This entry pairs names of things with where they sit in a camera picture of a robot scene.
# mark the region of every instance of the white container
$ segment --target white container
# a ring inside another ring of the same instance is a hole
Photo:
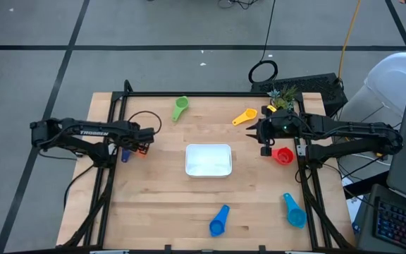
[[[364,80],[363,87],[344,106],[341,121],[402,121],[406,105],[406,53],[392,54],[380,61]]]
[[[188,145],[186,174],[191,177],[227,177],[231,174],[231,147],[226,144]]]

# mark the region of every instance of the wooden table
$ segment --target wooden table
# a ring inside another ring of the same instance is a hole
[[[111,93],[94,93],[88,121],[106,121]],[[297,164],[281,166],[259,155],[260,144],[245,136],[245,128],[257,120],[233,126],[231,121],[246,108],[268,104],[266,97],[190,97],[189,109],[177,123],[171,121],[175,97],[129,97],[126,118],[140,110],[157,113],[162,130],[145,159],[131,156],[117,162],[111,207],[104,239],[106,249],[174,250],[311,250],[307,226],[292,227],[286,219],[283,194],[291,193],[304,208],[302,188],[294,180]],[[325,114],[321,95],[304,94],[309,113]],[[133,121],[142,127],[158,127],[149,114]],[[95,137],[86,137],[96,142]],[[193,179],[185,173],[185,148],[192,143],[225,143],[231,146],[233,172],[224,179]],[[329,145],[331,140],[319,142]],[[276,140],[274,148],[289,147],[293,140]],[[74,177],[91,165],[79,159]],[[337,167],[334,159],[327,164]],[[77,181],[70,190],[57,243],[66,242],[87,215],[97,170]],[[339,174],[328,167],[319,169],[327,215],[344,237],[354,243],[352,226]],[[223,204],[231,207],[226,232],[209,235],[209,222]],[[324,241],[320,221],[314,213],[319,245]],[[96,243],[99,218],[92,242]]]

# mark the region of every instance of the white tray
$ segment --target white tray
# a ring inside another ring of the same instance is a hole
[[[227,177],[231,174],[231,147],[226,144],[188,145],[186,174],[191,177]]]

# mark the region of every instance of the floor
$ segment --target floor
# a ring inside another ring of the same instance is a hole
[[[73,172],[73,162],[31,152],[29,122],[85,119],[92,93],[121,90],[125,79],[135,91],[248,91],[272,3],[244,11],[217,0],[0,0],[0,253],[54,247]],[[278,77],[337,72],[355,5],[277,1],[266,57]],[[363,1],[349,45],[357,47],[345,55],[347,98],[381,59],[406,51],[406,5]],[[342,163],[352,170],[366,162]]]

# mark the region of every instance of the green measuring cup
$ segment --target green measuring cup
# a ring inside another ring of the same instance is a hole
[[[178,118],[181,115],[181,112],[183,112],[187,107],[189,106],[189,100],[187,99],[186,96],[179,97],[175,101],[175,109],[173,110],[172,113],[172,121],[177,121]]]

